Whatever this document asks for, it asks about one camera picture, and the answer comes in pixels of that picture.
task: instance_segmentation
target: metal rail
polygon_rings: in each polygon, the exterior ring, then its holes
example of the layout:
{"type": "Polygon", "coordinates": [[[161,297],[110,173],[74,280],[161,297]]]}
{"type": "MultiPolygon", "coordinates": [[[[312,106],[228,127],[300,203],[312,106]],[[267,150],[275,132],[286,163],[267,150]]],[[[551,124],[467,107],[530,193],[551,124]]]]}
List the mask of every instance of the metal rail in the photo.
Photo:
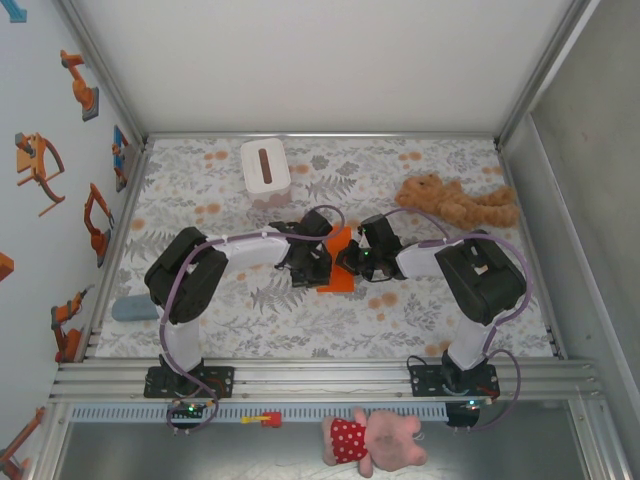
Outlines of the metal rail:
{"type": "MultiPolygon", "coordinates": [[[[82,361],[87,355],[87,348],[90,344],[97,346],[97,340],[95,333],[99,325],[102,325],[102,319],[104,318],[105,311],[107,309],[107,303],[109,302],[109,295],[115,282],[116,273],[124,254],[124,246],[129,235],[129,224],[133,217],[133,213],[136,209],[136,203],[138,202],[138,195],[142,188],[142,179],[144,178],[144,172],[147,167],[147,161],[149,159],[149,152],[147,149],[139,150],[134,159],[133,172],[129,181],[129,187],[127,187],[127,199],[122,209],[122,216],[118,219],[118,227],[114,238],[111,239],[110,248],[107,250],[107,257],[105,260],[105,273],[102,277],[102,282],[98,289],[98,298],[96,300],[95,307],[85,332],[80,338],[78,349],[76,351],[75,361],[82,361]]],[[[92,347],[90,354],[95,354],[96,347],[92,347]]]]}
{"type": "Polygon", "coordinates": [[[207,139],[207,138],[263,138],[263,137],[287,137],[287,138],[472,138],[492,139],[491,132],[153,132],[147,137],[149,141],[171,139],[207,139]]]}
{"type": "MultiPolygon", "coordinates": [[[[601,395],[595,369],[584,361],[521,359],[522,400],[567,400],[601,395]]],[[[502,400],[515,390],[508,359],[492,361],[502,400]]],[[[60,366],[51,389],[53,403],[154,402],[142,396],[147,369],[157,359],[89,359],[60,366]]],[[[414,398],[406,365],[399,360],[206,359],[205,365],[236,368],[229,402],[455,401],[457,397],[414,398]]]]}
{"type": "Polygon", "coordinates": [[[591,480],[633,477],[607,402],[570,400],[569,410],[591,480]]]}
{"type": "Polygon", "coordinates": [[[24,480],[53,480],[65,446],[72,410],[67,404],[47,405],[44,442],[25,472],[24,480]]]}

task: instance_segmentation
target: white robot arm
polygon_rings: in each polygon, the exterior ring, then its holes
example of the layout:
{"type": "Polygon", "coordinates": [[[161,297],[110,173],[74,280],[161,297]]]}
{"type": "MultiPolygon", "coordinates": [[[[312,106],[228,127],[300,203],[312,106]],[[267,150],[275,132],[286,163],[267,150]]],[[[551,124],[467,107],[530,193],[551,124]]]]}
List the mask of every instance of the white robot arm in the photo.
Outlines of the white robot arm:
{"type": "Polygon", "coordinates": [[[331,255],[322,240],[332,228],[311,210],[300,222],[274,222],[259,232],[232,239],[207,238],[195,227],[183,229],[145,275],[151,300],[161,309],[171,303],[169,322],[160,315],[161,343],[166,343],[163,365],[183,375],[201,364],[199,322],[195,320],[209,305],[223,273],[267,263],[287,267],[294,287],[326,285],[331,255]],[[196,250],[201,251],[193,256],[196,250]],[[179,275],[190,255],[189,267],[179,275]]]}
{"type": "Polygon", "coordinates": [[[532,291],[530,275],[525,279],[498,243],[516,254],[526,272],[524,257],[483,231],[403,247],[385,215],[363,221],[360,233],[361,241],[352,240],[336,262],[352,274],[372,282],[444,276],[465,318],[443,354],[442,374],[449,391],[469,390],[486,366],[497,326],[518,315],[532,291]]]}

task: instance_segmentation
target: orange robot arm sticker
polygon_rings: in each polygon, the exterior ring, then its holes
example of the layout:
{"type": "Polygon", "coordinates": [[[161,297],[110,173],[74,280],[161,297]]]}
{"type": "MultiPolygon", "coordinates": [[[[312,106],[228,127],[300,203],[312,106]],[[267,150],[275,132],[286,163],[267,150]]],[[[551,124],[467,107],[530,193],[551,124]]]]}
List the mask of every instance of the orange robot arm sticker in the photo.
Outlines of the orange robot arm sticker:
{"type": "Polygon", "coordinates": [[[80,105],[82,105],[82,120],[89,121],[98,116],[98,87],[87,87],[87,83],[78,72],[78,65],[84,65],[82,55],[69,55],[64,50],[60,50],[60,61],[62,66],[69,70],[73,77],[71,88],[73,95],[80,105]]]}
{"type": "Polygon", "coordinates": [[[29,175],[18,182],[18,186],[21,187],[30,180],[34,180],[44,193],[49,197],[53,203],[45,208],[38,214],[39,217],[47,213],[53,207],[62,203],[65,199],[64,196],[60,197],[53,193],[49,182],[55,177],[64,172],[64,165],[62,159],[56,150],[56,147],[47,140],[40,136],[39,133],[26,136],[22,133],[16,134],[16,170],[18,173],[29,171],[29,175]],[[56,162],[58,171],[52,175],[47,176],[47,170],[44,164],[44,154],[49,151],[56,162]]]}
{"type": "Polygon", "coordinates": [[[0,282],[13,273],[13,260],[0,253],[0,282]]]}
{"type": "Polygon", "coordinates": [[[104,263],[107,247],[111,240],[111,229],[115,227],[115,220],[98,187],[90,183],[89,188],[89,198],[87,198],[87,203],[84,204],[84,224],[91,235],[91,248],[93,248],[98,255],[98,268],[100,268],[104,263]],[[99,228],[96,228],[91,221],[91,209],[93,208],[94,202],[98,202],[98,206],[109,219],[109,230],[106,230],[104,233],[100,231],[99,228]]]}

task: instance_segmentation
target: orange block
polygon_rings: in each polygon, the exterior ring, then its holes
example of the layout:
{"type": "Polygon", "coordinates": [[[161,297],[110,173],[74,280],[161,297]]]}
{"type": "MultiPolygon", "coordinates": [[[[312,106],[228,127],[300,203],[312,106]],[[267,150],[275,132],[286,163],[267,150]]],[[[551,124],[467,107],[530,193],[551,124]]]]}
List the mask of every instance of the orange block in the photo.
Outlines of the orange block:
{"type": "Polygon", "coordinates": [[[13,272],[13,260],[0,253],[0,281],[4,280],[13,272]]]}
{"type": "MultiPolygon", "coordinates": [[[[332,232],[335,232],[337,229],[338,227],[334,226],[332,232]]],[[[326,287],[318,287],[316,289],[318,293],[353,293],[356,291],[356,282],[353,275],[340,267],[336,267],[338,253],[347,248],[350,240],[351,227],[344,227],[337,237],[327,240],[327,250],[329,250],[331,254],[333,268],[331,268],[329,285],[326,287]]]]}

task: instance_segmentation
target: aluminum frame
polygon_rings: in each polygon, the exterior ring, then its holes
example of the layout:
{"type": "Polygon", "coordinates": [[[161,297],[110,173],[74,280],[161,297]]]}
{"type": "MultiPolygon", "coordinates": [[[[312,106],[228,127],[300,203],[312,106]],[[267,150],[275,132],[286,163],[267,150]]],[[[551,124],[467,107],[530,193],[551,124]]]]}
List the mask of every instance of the aluminum frame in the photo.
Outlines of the aluminum frame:
{"type": "MultiPolygon", "coordinates": [[[[130,103],[118,87],[108,64],[103,60],[100,49],[93,40],[86,22],[73,0],[52,0],[58,8],[67,27],[80,45],[88,64],[94,69],[98,81],[115,104],[118,113],[125,119],[133,137],[142,144],[146,132],[129,108],[130,103]]],[[[585,12],[589,0],[574,0],[547,46],[532,76],[509,114],[501,129],[499,142],[504,145],[515,131],[521,119],[528,112],[545,77],[551,70],[573,28],[585,12]]],[[[223,133],[217,136],[261,137],[261,136],[316,136],[316,137],[451,137],[486,136],[482,134],[393,132],[393,133],[223,133]]],[[[158,133],[150,140],[159,138],[201,138],[211,137],[209,133],[158,133]]],[[[131,220],[138,197],[148,153],[137,161],[125,204],[121,225],[131,220]]],[[[55,478],[65,437],[69,427],[69,415],[74,402],[113,401],[125,399],[128,402],[148,402],[141,396],[146,368],[156,365],[155,359],[113,360],[94,358],[91,343],[97,339],[99,325],[104,316],[108,295],[115,278],[115,271],[122,256],[126,240],[125,229],[119,229],[110,251],[105,277],[99,292],[94,314],[87,334],[82,339],[77,360],[83,363],[62,365],[56,376],[51,392],[51,401],[43,428],[45,441],[36,456],[32,469],[27,473],[29,480],[55,478]]],[[[534,250],[528,245],[530,253],[534,250]]],[[[548,298],[546,290],[541,292],[548,298]]],[[[551,315],[552,327],[555,319],[551,315]]],[[[562,340],[554,329],[556,341],[562,351],[562,340]]],[[[403,362],[397,360],[370,361],[262,361],[262,360],[207,360],[207,364],[231,364],[235,366],[236,394],[231,401],[417,401],[411,395],[411,388],[403,362]]],[[[495,359],[499,376],[505,391],[513,391],[513,368],[502,359],[495,359]]],[[[523,359],[523,400],[569,400],[571,418],[576,426],[576,438],[584,455],[585,471],[593,479],[630,478],[628,465],[620,440],[617,436],[606,401],[601,398],[602,389],[589,362],[558,359],[523,359]]]]}
{"type": "MultiPolygon", "coordinates": [[[[549,253],[540,259],[541,267],[556,315],[567,319],[558,325],[566,353],[591,358],[602,369],[600,380],[618,425],[617,436],[631,452],[640,438],[638,390],[531,115],[518,126],[502,154],[511,165],[523,211],[533,227],[531,241],[539,251],[549,253]],[[567,282],[567,271],[580,275],[567,282]]],[[[621,442],[616,445],[620,449],[616,456],[624,457],[621,442]]],[[[637,463],[635,458],[630,457],[632,463],[637,463]]]]}

